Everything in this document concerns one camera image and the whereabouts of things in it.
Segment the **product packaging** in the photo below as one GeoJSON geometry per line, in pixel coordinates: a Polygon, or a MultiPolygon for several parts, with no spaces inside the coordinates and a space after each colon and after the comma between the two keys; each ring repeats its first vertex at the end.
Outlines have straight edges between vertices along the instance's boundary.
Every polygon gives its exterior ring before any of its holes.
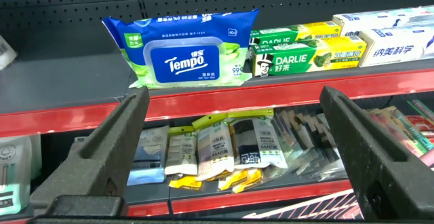
{"type": "Polygon", "coordinates": [[[232,172],[229,172],[227,170],[224,170],[222,173],[218,174],[217,176],[213,176],[212,178],[206,179],[206,181],[216,181],[220,179],[225,179],[228,176],[231,176],[232,172]]]}
{"type": "Polygon", "coordinates": [[[168,16],[126,24],[105,18],[138,81],[130,87],[177,88],[239,86],[243,73],[252,12],[168,16]]]}
{"type": "Polygon", "coordinates": [[[407,120],[411,122],[422,134],[428,138],[434,137],[434,124],[429,119],[421,115],[407,115],[407,120]]]}
{"type": "Polygon", "coordinates": [[[231,175],[218,181],[218,190],[230,189],[248,179],[248,170],[234,170],[231,175]]]}
{"type": "Polygon", "coordinates": [[[169,126],[143,130],[127,186],[164,181],[165,152],[169,126]]]}
{"type": "Polygon", "coordinates": [[[422,101],[418,99],[407,101],[408,104],[413,107],[418,113],[420,113],[423,117],[429,119],[431,122],[434,122],[434,112],[430,110],[422,101]]]}
{"type": "Polygon", "coordinates": [[[238,185],[233,186],[232,192],[241,193],[242,191],[263,184],[262,169],[252,168],[247,170],[247,172],[248,172],[247,180],[238,185]]]}
{"type": "Polygon", "coordinates": [[[41,151],[41,135],[28,136],[32,144],[32,176],[31,179],[37,178],[42,169],[42,151],[41,151]]]}
{"type": "Polygon", "coordinates": [[[391,121],[388,111],[375,109],[369,111],[370,117],[391,133],[405,148],[407,148],[416,157],[420,157],[426,151],[417,141],[412,141],[409,134],[405,134],[394,122],[391,121]]]}
{"type": "Polygon", "coordinates": [[[12,63],[17,57],[17,53],[7,44],[6,40],[0,36],[0,70],[12,63]]]}
{"type": "Polygon", "coordinates": [[[253,49],[253,74],[266,77],[356,67],[366,43],[356,36],[335,37],[253,49]]]}
{"type": "Polygon", "coordinates": [[[233,148],[227,114],[206,115],[193,122],[197,132],[199,171],[196,181],[204,181],[234,171],[233,148]]]}
{"type": "Polygon", "coordinates": [[[265,168],[270,164],[288,168],[271,123],[273,114],[273,109],[228,113],[237,152],[235,169],[265,168]]]}
{"type": "Polygon", "coordinates": [[[291,43],[298,40],[338,37],[340,26],[332,21],[297,24],[273,29],[252,31],[251,45],[291,43]]]}
{"type": "Polygon", "coordinates": [[[342,27],[341,36],[358,35],[360,31],[383,29],[434,21],[434,5],[399,10],[335,14],[332,19],[342,27]]]}
{"type": "Polygon", "coordinates": [[[368,47],[359,66],[368,67],[434,57],[434,22],[360,32],[368,47]]]}
{"type": "Polygon", "coordinates": [[[395,125],[397,125],[412,141],[417,141],[417,145],[422,148],[422,152],[432,150],[433,145],[422,133],[415,128],[406,117],[395,106],[390,106],[382,109],[389,113],[390,118],[395,125]]]}
{"type": "Polygon", "coordinates": [[[170,179],[169,187],[199,191],[202,187],[202,182],[196,181],[196,176],[175,174],[170,179]]]}
{"type": "Polygon", "coordinates": [[[16,214],[28,205],[31,164],[29,136],[0,138],[0,215],[16,214]]]}
{"type": "Polygon", "coordinates": [[[169,138],[165,174],[197,175],[197,135],[194,127],[170,128],[169,138]]]}

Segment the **store shelf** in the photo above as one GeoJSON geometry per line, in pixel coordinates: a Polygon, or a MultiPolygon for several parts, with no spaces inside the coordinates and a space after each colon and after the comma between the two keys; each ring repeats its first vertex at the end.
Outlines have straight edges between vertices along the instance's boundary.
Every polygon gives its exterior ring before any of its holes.
{"type": "MultiPolygon", "coordinates": [[[[132,91],[127,89],[127,85],[134,80],[133,75],[130,78],[130,68],[120,54],[108,56],[112,59],[101,60],[103,56],[91,58],[95,62],[91,71],[89,56],[77,58],[85,59],[82,62],[65,62],[72,67],[76,66],[74,71],[84,72],[82,75],[76,74],[76,77],[59,77],[52,72],[40,76],[36,72],[28,72],[21,78],[20,67],[36,65],[33,63],[37,61],[19,60],[4,70],[0,73],[0,78],[8,77],[8,82],[0,85],[0,124],[3,125],[0,137],[96,128],[117,106],[123,95],[132,91]],[[106,62],[112,66],[102,73],[97,67],[106,62]],[[76,82],[79,77],[86,80],[84,85],[76,82]]],[[[236,88],[153,90],[146,121],[317,103],[325,85],[341,90],[350,98],[433,91],[433,61],[253,78],[236,88]]],[[[57,67],[56,61],[39,62],[57,67]]]]}
{"type": "Polygon", "coordinates": [[[218,181],[206,182],[201,191],[170,189],[170,201],[174,214],[230,208],[250,204],[261,204],[294,200],[311,196],[336,193],[351,188],[348,180],[318,183],[318,179],[287,174],[278,179],[259,185],[243,193],[231,190],[217,192],[218,181]]]}

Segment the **green toothpaste box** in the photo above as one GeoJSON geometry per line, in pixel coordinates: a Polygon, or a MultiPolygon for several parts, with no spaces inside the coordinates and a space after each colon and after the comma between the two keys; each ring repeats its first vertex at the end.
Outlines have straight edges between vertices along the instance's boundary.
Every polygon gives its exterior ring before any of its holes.
{"type": "Polygon", "coordinates": [[[366,49],[357,36],[253,46],[253,76],[267,77],[356,67],[366,49]]]}

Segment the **white package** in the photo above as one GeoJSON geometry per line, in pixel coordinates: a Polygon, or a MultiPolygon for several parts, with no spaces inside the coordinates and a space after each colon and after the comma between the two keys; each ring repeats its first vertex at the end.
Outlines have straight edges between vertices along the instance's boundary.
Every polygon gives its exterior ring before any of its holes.
{"type": "Polygon", "coordinates": [[[434,22],[362,31],[368,44],[360,67],[422,60],[434,57],[434,22]]]}
{"type": "Polygon", "coordinates": [[[333,22],[342,27],[340,36],[358,35],[360,31],[383,29],[434,21],[434,5],[353,14],[335,14],[333,22]]]}
{"type": "Polygon", "coordinates": [[[168,133],[169,126],[146,129],[140,133],[127,186],[164,182],[168,133]]]}
{"type": "Polygon", "coordinates": [[[196,181],[212,178],[225,170],[234,171],[231,135],[226,120],[198,130],[197,150],[199,172],[196,181]]]}
{"type": "Polygon", "coordinates": [[[239,118],[231,122],[231,127],[237,150],[235,169],[265,168],[270,164],[288,168],[269,118],[239,118]]]}
{"type": "Polygon", "coordinates": [[[32,164],[29,136],[0,138],[0,215],[28,205],[32,164]]]}
{"type": "Polygon", "coordinates": [[[187,174],[197,175],[196,132],[171,134],[169,129],[169,149],[165,163],[165,175],[187,174]]]}
{"type": "Polygon", "coordinates": [[[14,61],[16,56],[16,52],[7,44],[6,40],[0,36],[0,70],[14,61]]]}

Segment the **red shelf edge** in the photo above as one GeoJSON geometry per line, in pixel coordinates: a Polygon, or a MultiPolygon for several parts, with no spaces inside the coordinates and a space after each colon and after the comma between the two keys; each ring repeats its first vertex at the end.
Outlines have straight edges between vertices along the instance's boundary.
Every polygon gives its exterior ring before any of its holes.
{"type": "MultiPolygon", "coordinates": [[[[350,98],[434,90],[434,69],[153,96],[146,121],[319,102],[324,86],[350,98]]],[[[96,128],[118,103],[0,114],[0,137],[96,128]]]]}
{"type": "Polygon", "coordinates": [[[172,210],[174,214],[181,214],[248,204],[295,200],[298,198],[337,193],[350,188],[351,184],[349,180],[341,180],[293,187],[279,187],[260,191],[249,191],[245,193],[230,193],[225,195],[215,195],[212,197],[172,200],[172,210]]]}
{"type": "Polygon", "coordinates": [[[169,213],[167,202],[131,205],[128,210],[129,217],[152,217],[169,213]]]}

